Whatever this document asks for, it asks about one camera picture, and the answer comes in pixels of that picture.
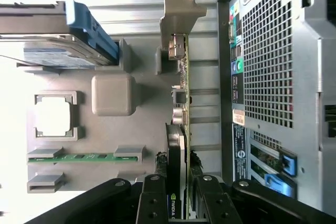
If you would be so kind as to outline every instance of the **green circuit board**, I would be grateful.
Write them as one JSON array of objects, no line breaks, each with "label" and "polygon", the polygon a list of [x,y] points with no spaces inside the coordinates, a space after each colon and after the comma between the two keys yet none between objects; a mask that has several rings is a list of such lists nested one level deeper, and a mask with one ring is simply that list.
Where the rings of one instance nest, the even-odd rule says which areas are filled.
[{"label": "green circuit board", "polygon": [[268,174],[267,171],[262,169],[259,165],[257,165],[255,162],[251,161],[251,169],[258,174],[260,177],[264,178],[265,174]]},{"label": "green circuit board", "polygon": [[61,154],[51,158],[29,158],[28,163],[137,162],[137,157],[115,157],[113,153]]},{"label": "green circuit board", "polygon": [[186,216],[187,219],[189,217],[189,205],[190,205],[190,198],[191,198],[191,171],[190,171],[190,141],[191,141],[191,133],[190,133],[190,62],[189,62],[189,37],[188,34],[184,35],[185,41],[185,57],[181,60],[181,87],[185,90],[186,94],[186,103],[183,105],[184,110],[186,111],[186,125],[184,126],[184,133],[186,136],[186,194],[187,203],[186,203]]},{"label": "green circuit board", "polygon": [[254,155],[269,167],[273,168],[277,172],[282,171],[282,162],[279,159],[267,154],[253,145],[250,145],[250,151],[252,155]]}]

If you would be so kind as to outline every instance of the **barcode sticker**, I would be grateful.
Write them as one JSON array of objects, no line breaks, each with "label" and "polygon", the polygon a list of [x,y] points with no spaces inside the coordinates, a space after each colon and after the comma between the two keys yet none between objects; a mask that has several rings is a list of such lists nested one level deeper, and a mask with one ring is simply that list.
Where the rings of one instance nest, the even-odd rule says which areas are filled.
[{"label": "barcode sticker", "polygon": [[233,122],[241,126],[245,125],[245,111],[243,110],[232,110]]}]

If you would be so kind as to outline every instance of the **hard drive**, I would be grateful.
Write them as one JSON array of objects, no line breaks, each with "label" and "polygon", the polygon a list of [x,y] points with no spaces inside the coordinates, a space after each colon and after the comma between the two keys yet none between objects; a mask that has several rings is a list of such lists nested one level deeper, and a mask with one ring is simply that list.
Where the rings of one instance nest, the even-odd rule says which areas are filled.
[{"label": "hard drive", "polygon": [[118,45],[82,3],[0,4],[0,16],[1,56],[61,69],[119,63]]}]

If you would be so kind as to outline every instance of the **blue tab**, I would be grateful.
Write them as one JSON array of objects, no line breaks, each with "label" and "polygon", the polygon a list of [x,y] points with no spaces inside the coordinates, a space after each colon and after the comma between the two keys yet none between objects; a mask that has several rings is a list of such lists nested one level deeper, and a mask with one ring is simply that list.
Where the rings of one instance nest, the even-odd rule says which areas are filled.
[{"label": "blue tab", "polygon": [[87,44],[90,47],[95,50],[103,49],[108,53],[108,59],[118,64],[118,45],[101,28],[85,4],[66,1],[66,19],[70,28],[81,30],[84,35],[87,35]]},{"label": "blue tab", "polygon": [[290,177],[297,176],[297,156],[285,149],[279,149],[282,171]]},{"label": "blue tab", "polygon": [[286,195],[296,198],[296,184],[280,174],[265,174],[265,186]]}]

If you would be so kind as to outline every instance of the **perforated metal panel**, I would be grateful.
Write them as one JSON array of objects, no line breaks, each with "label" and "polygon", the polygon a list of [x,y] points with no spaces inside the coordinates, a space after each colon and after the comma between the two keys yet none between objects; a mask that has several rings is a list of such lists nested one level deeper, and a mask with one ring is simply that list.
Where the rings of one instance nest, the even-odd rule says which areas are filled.
[{"label": "perforated metal panel", "polygon": [[243,28],[246,116],[293,128],[291,2],[262,0]]},{"label": "perforated metal panel", "polygon": [[269,136],[265,136],[263,134],[260,134],[256,131],[251,131],[251,138],[261,144],[264,144],[272,149],[280,149],[281,148],[281,142],[278,140],[275,140]]}]

